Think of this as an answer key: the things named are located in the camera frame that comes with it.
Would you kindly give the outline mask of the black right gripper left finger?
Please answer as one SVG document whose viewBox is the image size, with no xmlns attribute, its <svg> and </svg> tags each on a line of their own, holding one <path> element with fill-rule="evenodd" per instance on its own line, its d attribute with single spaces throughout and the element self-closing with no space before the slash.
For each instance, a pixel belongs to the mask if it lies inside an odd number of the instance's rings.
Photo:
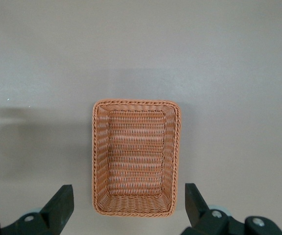
<svg viewBox="0 0 282 235">
<path fill-rule="evenodd" d="M 59 235 L 74 211 L 72 185 L 63 185 L 39 212 L 30 212 L 1 227 L 0 235 Z"/>
</svg>

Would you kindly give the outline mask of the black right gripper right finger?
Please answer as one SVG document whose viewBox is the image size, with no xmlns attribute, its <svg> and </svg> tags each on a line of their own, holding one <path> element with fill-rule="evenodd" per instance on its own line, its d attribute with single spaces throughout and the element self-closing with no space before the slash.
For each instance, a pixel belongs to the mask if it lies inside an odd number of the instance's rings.
<svg viewBox="0 0 282 235">
<path fill-rule="evenodd" d="M 241 223 L 220 209 L 210 209 L 194 183 L 185 184 L 185 209 L 191 226 L 184 235 L 282 235 L 266 217 L 249 216 Z"/>
</svg>

